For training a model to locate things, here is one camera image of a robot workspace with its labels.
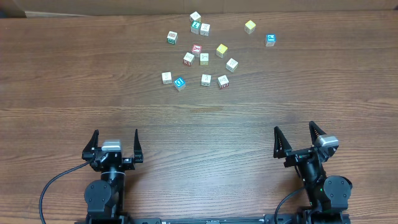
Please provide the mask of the blue letter wooden block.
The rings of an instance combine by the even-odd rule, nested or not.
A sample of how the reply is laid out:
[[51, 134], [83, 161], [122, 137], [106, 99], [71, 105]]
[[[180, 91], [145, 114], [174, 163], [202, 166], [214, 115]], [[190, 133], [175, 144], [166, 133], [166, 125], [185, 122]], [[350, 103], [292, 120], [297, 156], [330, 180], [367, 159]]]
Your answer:
[[186, 87], [186, 82], [182, 77], [179, 77], [176, 80], [174, 80], [173, 84], [178, 91], [181, 91]]

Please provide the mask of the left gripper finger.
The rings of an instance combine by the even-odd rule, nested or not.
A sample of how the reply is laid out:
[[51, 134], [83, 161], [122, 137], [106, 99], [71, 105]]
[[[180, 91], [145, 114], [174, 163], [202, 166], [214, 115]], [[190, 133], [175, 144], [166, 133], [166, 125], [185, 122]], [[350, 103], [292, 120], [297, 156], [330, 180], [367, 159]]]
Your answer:
[[91, 152], [93, 148], [98, 147], [98, 137], [99, 137], [99, 130], [96, 129], [89, 140], [88, 144], [85, 146], [83, 152]]
[[141, 148], [141, 144], [139, 142], [137, 129], [135, 130], [135, 135], [134, 135], [134, 157], [135, 158], [143, 158], [142, 148]]

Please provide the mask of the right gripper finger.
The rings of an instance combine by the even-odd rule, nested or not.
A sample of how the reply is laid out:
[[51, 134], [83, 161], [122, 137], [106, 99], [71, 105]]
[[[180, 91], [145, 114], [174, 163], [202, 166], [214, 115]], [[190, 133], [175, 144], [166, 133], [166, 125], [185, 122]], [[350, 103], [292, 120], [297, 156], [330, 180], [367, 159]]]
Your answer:
[[278, 126], [274, 128], [274, 156], [288, 156], [292, 147]]
[[313, 145], [324, 145], [326, 133], [314, 122], [309, 122], [309, 130]]

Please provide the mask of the red sided wooden block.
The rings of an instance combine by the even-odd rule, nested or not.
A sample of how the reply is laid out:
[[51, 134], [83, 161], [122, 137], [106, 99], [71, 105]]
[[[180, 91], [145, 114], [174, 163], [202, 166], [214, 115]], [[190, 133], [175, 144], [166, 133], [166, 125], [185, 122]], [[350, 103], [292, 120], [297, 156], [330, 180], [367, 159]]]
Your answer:
[[195, 56], [189, 52], [187, 52], [183, 58], [183, 63], [188, 66], [192, 66], [195, 60]]

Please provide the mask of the yellow sided wooden block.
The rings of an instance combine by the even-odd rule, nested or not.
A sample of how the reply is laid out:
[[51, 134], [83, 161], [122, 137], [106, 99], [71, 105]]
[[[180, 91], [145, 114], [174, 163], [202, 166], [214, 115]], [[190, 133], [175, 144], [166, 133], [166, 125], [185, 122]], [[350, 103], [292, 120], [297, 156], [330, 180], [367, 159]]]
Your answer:
[[200, 54], [200, 65], [208, 65], [209, 64], [209, 54], [201, 53]]

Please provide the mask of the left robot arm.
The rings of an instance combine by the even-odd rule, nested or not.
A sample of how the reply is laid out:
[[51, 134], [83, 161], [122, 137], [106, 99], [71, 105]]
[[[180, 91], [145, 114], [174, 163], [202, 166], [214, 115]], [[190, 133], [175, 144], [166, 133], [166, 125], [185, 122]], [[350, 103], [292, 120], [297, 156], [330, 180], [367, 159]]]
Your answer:
[[99, 131], [94, 131], [82, 151], [82, 159], [100, 172], [99, 180], [91, 182], [85, 189], [87, 203], [86, 223], [132, 223], [131, 216], [124, 211], [124, 187], [127, 170], [144, 162], [138, 134], [134, 134], [134, 154], [123, 157], [120, 140], [107, 140], [98, 145]]

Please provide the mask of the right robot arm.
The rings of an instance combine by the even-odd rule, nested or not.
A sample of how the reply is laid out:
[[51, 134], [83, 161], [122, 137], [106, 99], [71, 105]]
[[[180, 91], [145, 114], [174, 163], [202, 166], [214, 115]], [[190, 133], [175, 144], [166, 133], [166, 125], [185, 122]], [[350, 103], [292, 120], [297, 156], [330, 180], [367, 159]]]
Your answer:
[[293, 150], [278, 126], [274, 128], [273, 157], [285, 159], [285, 167], [294, 167], [303, 187], [288, 194], [278, 204], [273, 215], [273, 223], [281, 223], [281, 206], [294, 195], [306, 191], [310, 205], [300, 207], [295, 215], [290, 215], [286, 223], [350, 223], [348, 199], [353, 188], [352, 182], [339, 175], [327, 176], [323, 163], [331, 158], [339, 147], [334, 135], [324, 132], [314, 122], [309, 122], [312, 145], [309, 148]]

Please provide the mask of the red letter wooden block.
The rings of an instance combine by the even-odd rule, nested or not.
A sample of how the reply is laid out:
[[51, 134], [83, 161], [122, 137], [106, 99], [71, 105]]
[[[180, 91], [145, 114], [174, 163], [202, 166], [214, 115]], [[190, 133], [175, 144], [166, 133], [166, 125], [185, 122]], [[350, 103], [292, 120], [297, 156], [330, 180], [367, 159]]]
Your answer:
[[194, 44], [194, 45], [192, 46], [192, 54], [193, 54], [195, 57], [199, 57], [199, 56], [200, 56], [201, 50], [202, 50], [202, 46], [201, 46], [201, 45]]

